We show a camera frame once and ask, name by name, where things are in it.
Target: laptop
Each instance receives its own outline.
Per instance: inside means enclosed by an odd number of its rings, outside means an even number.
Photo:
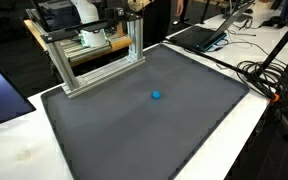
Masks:
[[[243,12],[254,2],[254,0],[249,0],[248,3],[243,2],[243,0],[237,1],[233,12],[216,31],[199,26],[192,26],[179,34],[172,36],[169,39],[170,42],[189,50],[207,52],[214,44],[218,43],[227,36],[225,31],[238,19],[241,14],[243,14]]]

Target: gray mat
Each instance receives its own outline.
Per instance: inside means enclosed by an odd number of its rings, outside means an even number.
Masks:
[[[42,96],[75,179],[173,179],[249,91],[165,46],[146,57],[73,100],[61,88]]]

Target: metal frame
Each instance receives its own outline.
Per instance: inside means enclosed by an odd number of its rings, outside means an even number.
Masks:
[[[75,77],[61,43],[59,41],[46,43],[49,55],[65,82],[62,87],[70,99],[145,62],[143,56],[143,19],[128,21],[127,28],[128,36],[133,42],[129,46],[129,55],[78,77]]]

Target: blue ball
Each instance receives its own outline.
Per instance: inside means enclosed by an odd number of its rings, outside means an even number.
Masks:
[[[161,98],[161,94],[160,94],[160,92],[158,92],[158,91],[153,91],[152,97],[153,97],[154,99],[160,99],[160,98]]]

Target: white table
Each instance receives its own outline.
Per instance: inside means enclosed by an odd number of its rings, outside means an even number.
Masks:
[[[262,8],[261,4],[257,3],[253,8],[253,26],[259,25],[263,20],[276,14]],[[217,28],[223,21],[220,16],[214,17],[205,21],[204,26]],[[241,38],[257,43],[270,52],[287,29],[286,27],[280,30],[263,27],[258,30],[247,30],[244,33],[256,33],[257,36],[241,36]],[[231,70],[220,70],[215,63],[207,59],[186,53],[176,46],[168,46],[223,74],[236,78],[235,73]],[[250,58],[254,61],[263,61],[267,57],[256,47],[245,49],[239,46],[229,45],[216,53],[209,53],[209,55],[232,65]],[[288,63],[288,44],[278,58]],[[0,125],[0,180],[72,179],[44,112],[40,100],[41,94],[29,98],[37,108],[35,112]],[[176,179],[224,179],[267,104],[267,99],[254,92],[247,94],[207,139]]]

